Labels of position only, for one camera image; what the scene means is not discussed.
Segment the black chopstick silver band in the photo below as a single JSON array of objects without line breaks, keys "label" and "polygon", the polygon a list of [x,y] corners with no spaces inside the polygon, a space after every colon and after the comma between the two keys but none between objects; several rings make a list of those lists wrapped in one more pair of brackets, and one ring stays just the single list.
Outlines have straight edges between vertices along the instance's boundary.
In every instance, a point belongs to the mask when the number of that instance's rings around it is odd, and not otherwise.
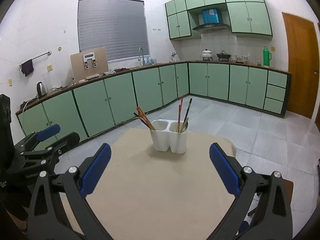
[{"label": "black chopstick silver band", "polygon": [[188,107],[187,107],[187,110],[186,110],[186,113],[185,113],[185,116],[184,116],[184,120],[186,119],[186,117],[188,117],[188,114],[189,114],[189,111],[190,111],[190,107],[191,107],[191,103],[192,103],[192,98],[190,98],[189,100],[189,103],[188,103]]}]

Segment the green lower kitchen cabinets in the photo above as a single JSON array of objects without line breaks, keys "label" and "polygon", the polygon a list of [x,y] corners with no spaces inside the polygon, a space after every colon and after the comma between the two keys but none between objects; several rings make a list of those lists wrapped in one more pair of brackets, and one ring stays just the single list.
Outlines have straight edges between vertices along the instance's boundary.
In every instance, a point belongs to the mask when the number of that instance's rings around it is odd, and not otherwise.
[{"label": "green lower kitchen cabinets", "polygon": [[244,64],[181,62],[127,69],[78,83],[28,102],[16,116],[25,134],[60,126],[43,145],[76,132],[81,141],[155,111],[187,95],[284,116],[292,75]]}]

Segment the operator dark clothing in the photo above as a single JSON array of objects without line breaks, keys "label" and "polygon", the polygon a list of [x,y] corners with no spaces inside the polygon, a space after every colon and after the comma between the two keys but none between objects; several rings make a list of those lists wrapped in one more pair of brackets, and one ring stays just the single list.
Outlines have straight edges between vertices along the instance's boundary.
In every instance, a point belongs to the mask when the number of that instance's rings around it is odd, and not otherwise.
[{"label": "operator dark clothing", "polygon": [[21,207],[16,183],[7,173],[15,154],[10,124],[10,98],[1,94],[1,239],[27,239],[27,222],[14,215]]}]

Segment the electric kettle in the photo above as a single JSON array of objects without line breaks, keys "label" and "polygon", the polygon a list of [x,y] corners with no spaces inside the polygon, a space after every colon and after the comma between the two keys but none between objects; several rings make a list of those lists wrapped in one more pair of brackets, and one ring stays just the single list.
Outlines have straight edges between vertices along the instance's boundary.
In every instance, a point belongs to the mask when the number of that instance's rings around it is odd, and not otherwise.
[{"label": "electric kettle", "polygon": [[41,81],[36,84],[36,91],[39,98],[47,95],[46,87]]}]

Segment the dark hanging towel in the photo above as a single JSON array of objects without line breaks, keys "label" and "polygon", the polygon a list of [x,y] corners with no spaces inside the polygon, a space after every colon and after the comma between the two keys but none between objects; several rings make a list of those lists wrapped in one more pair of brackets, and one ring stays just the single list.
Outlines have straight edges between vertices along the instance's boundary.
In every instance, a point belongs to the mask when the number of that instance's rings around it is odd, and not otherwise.
[{"label": "dark hanging towel", "polygon": [[27,77],[34,71],[33,60],[29,59],[21,64],[21,72]]}]

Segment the brown board with clamps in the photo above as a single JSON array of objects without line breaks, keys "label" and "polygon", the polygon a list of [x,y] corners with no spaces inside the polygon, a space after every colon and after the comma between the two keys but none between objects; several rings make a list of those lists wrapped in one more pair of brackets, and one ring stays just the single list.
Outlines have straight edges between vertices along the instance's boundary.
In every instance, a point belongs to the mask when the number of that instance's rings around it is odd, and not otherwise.
[{"label": "brown board with clamps", "polygon": [[74,81],[108,72],[106,48],[94,48],[70,56]]}]

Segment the white double utensil holder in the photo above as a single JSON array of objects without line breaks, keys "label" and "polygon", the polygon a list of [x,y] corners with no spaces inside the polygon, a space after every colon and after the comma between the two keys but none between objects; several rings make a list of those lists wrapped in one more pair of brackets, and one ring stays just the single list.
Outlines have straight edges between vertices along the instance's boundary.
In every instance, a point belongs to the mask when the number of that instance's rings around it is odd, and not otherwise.
[{"label": "white double utensil holder", "polygon": [[154,120],[150,130],[153,147],[156,151],[165,152],[171,150],[172,153],[184,154],[187,149],[187,129],[183,133],[177,133],[177,121],[175,120]]}]

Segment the chrome sink faucet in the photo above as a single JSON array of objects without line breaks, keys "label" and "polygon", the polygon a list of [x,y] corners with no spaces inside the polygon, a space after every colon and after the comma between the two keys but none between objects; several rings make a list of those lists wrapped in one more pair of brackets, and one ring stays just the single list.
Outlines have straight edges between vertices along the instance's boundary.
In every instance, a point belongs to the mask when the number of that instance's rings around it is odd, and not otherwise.
[{"label": "chrome sink faucet", "polygon": [[139,51],[138,61],[140,61],[141,64],[144,66],[145,65],[144,50],[142,47],[139,47],[138,51]]}]

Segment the grey window blind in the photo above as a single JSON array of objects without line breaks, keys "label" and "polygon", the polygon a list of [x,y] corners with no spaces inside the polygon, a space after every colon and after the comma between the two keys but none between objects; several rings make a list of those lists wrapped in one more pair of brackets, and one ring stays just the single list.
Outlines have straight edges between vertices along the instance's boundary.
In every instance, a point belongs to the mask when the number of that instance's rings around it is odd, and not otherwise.
[{"label": "grey window blind", "polygon": [[150,55],[144,1],[78,0],[79,50],[104,47],[107,60]]}]

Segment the brown wooden door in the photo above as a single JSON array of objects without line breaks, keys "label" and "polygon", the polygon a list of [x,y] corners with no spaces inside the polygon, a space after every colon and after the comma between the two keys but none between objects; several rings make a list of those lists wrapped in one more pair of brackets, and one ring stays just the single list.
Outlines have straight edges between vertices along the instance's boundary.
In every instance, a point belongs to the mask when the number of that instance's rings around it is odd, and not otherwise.
[{"label": "brown wooden door", "polygon": [[312,118],[319,82],[319,47],[314,23],[282,13],[292,74],[288,110]]}]

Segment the green thermos bottle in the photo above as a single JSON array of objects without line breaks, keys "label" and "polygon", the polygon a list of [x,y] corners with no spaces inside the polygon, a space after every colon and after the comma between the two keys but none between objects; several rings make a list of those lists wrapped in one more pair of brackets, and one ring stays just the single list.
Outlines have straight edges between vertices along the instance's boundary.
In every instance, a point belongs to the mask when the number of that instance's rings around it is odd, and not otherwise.
[{"label": "green thermos bottle", "polygon": [[269,67],[271,60],[272,60],[272,54],[268,50],[267,46],[264,46],[264,49],[263,49],[263,63],[264,63],[264,66]]}]

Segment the black wok on stove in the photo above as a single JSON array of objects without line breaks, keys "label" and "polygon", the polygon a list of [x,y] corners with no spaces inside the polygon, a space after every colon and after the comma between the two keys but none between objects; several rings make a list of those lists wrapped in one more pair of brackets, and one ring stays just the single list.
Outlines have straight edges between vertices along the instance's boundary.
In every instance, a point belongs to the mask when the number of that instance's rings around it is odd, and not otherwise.
[{"label": "black wok on stove", "polygon": [[229,61],[229,59],[231,58],[231,55],[226,53],[223,50],[220,53],[217,53],[217,58],[218,58],[219,61]]}]

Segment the white cooking pot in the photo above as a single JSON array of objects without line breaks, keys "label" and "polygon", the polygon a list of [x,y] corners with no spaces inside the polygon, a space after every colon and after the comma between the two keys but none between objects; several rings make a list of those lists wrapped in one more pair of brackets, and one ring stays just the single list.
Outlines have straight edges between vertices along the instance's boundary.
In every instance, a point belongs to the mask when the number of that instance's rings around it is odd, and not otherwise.
[{"label": "white cooking pot", "polygon": [[212,52],[208,49],[202,51],[202,59],[203,61],[213,61]]}]

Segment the range hood with blue box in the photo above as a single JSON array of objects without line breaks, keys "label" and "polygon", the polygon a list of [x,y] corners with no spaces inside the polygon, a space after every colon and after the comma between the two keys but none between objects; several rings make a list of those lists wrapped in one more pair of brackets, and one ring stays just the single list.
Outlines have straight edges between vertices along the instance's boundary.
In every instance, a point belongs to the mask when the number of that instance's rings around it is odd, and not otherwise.
[{"label": "range hood with blue box", "polygon": [[204,9],[195,13],[195,26],[193,31],[210,33],[215,31],[231,31],[231,24],[223,21],[222,12],[217,8]]}]

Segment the wall towel rail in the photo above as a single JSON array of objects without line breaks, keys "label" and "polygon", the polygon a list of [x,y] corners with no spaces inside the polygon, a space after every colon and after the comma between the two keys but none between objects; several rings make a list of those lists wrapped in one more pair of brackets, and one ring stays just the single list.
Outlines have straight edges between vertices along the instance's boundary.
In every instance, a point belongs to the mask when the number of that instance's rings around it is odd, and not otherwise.
[{"label": "wall towel rail", "polygon": [[38,58],[43,57],[43,56],[50,56],[51,54],[52,54],[52,51],[49,50],[49,51],[47,51],[46,53],[43,53],[43,54],[41,54],[41,55],[38,55],[38,56],[36,56],[36,57],[31,58],[31,60],[33,61],[33,60],[38,59]]}]

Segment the green upper wall cabinets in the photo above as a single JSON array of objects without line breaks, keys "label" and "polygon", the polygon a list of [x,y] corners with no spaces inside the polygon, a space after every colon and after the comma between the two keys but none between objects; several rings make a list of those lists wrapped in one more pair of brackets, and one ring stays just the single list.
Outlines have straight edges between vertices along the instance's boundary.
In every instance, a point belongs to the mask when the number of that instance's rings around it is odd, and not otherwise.
[{"label": "green upper wall cabinets", "polygon": [[172,0],[165,4],[165,10],[172,40],[195,39],[222,30],[273,37],[265,0]]}]

